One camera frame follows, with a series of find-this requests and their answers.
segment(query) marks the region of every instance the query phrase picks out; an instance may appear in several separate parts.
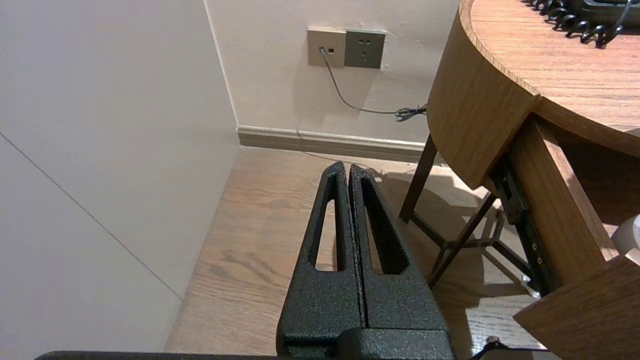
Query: wooden desk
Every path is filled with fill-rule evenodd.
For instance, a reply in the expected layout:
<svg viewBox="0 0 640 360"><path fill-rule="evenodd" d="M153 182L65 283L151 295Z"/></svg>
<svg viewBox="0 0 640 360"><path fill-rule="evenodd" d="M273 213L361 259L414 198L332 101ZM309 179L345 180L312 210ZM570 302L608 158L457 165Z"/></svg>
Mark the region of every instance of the wooden desk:
<svg viewBox="0 0 640 360"><path fill-rule="evenodd" d="M609 234L640 213L640 37L595 49L545 19L519 0L463 0L431 137L471 188L506 152L514 163L563 284L516 320L563 359L625 357L640 350L640 252L619 255Z"/></svg>

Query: table leg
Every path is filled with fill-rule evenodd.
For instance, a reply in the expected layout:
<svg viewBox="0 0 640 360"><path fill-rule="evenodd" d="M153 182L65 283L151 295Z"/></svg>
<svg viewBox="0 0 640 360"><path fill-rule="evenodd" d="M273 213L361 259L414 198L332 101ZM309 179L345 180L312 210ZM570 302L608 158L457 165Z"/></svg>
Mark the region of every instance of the table leg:
<svg viewBox="0 0 640 360"><path fill-rule="evenodd" d="M415 174L411 180L411 185L404 198L402 209L400 210L400 219L403 222L409 222L409 220L411 220L413 210L418 203L424 184L427 182L427 177L429 177L437 152L438 150L433 143L433 139L431 135L429 135L427 143L424 144L424 150L422 151L422 156L420 156L418 167L415 169Z"/></svg>
<svg viewBox="0 0 640 360"><path fill-rule="evenodd" d="M489 211L489 208L491 208L496 199L496 196L492 193L488 193L486 195L484 203L480 206L478 212L475 213L475 215L472 216L472 218L465 224L465 228L462 230L460 235L458 235L458 238L456 239L456 247L451 250L451 253L444 259L442 265L438 268L435 274L431 276L431 279L429 280L430 288L438 282L439 278L444 274L444 271L449 267L456 255L458 255L460 250L465 246L465 243L469 240L469 237L474 232L478 224L480 224L480 221L483 219L486 212Z"/></svg>

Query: wall plate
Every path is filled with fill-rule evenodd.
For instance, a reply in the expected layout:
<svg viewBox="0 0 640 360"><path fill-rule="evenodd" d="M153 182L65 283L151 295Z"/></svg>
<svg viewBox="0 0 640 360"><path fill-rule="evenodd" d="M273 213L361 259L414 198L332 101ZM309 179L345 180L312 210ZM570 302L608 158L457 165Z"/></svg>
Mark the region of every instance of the wall plate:
<svg viewBox="0 0 640 360"><path fill-rule="evenodd" d="M345 38L346 34L343 31L307 30L309 65L326 66L319 50L320 47L324 47L329 66L343 68Z"/></svg>
<svg viewBox="0 0 640 360"><path fill-rule="evenodd" d="M344 66L380 69L386 35L382 31L347 30Z"/></svg>

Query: wooden floor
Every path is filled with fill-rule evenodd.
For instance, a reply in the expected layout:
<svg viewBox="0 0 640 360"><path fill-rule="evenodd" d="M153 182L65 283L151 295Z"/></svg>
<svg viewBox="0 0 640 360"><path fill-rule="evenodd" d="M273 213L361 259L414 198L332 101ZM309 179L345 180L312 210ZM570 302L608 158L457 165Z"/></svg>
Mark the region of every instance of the wooden floor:
<svg viewBox="0 0 640 360"><path fill-rule="evenodd" d="M369 168L392 211L399 211L415 164L243 147L166 351L275 355L276 324L319 176L336 160ZM448 168L435 167L417 212L454 239L483 195L482 189L471 192ZM481 224L475 235L491 223ZM399 225L428 274L437 247L415 225ZM328 235L323 234L318 262L327 268L333 264L330 232L335 230L324 229ZM512 227L505 228L502 240L522 255ZM520 286L520 276L493 249L465 249L433 289L460 359L481 350L487 336L514 347L540 347L511 318L534 300Z"/></svg>

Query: beige wall plate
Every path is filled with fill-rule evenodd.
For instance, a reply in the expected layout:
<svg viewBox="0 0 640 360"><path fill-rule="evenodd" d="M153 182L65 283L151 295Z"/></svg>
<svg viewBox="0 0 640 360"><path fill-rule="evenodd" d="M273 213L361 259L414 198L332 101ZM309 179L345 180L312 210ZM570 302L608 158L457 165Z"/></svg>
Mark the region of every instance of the beige wall plate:
<svg viewBox="0 0 640 360"><path fill-rule="evenodd" d="M346 33L343 31L307 30L307 48L309 65L325 66L320 47L324 47L324 53L332 68L344 67L344 44Z"/></svg>

